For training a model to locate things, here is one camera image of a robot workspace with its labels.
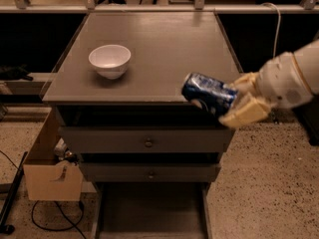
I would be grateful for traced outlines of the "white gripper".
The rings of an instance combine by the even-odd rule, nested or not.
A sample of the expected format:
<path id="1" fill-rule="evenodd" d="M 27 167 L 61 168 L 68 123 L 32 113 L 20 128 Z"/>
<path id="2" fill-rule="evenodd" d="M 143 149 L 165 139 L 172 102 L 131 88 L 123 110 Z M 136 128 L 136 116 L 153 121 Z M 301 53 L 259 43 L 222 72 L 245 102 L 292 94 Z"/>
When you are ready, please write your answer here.
<path id="1" fill-rule="evenodd" d="M 230 128 L 266 119 L 271 112 L 270 103 L 281 109 L 300 107 L 314 96 L 314 53 L 285 52 L 268 61 L 259 74 L 243 74 L 229 86 L 244 95 L 218 119 Z M 255 97 L 258 92 L 263 97 Z"/>

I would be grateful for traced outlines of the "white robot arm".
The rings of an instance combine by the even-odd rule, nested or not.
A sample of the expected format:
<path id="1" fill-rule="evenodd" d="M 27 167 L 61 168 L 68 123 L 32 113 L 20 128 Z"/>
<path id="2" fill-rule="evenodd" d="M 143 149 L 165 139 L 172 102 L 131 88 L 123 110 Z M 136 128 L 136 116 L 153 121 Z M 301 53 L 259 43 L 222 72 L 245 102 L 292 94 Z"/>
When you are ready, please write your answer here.
<path id="1" fill-rule="evenodd" d="M 280 54 L 231 86 L 238 96 L 218 119 L 230 128 L 264 120 L 273 108 L 289 110 L 308 104 L 319 94 L 319 40 Z"/>

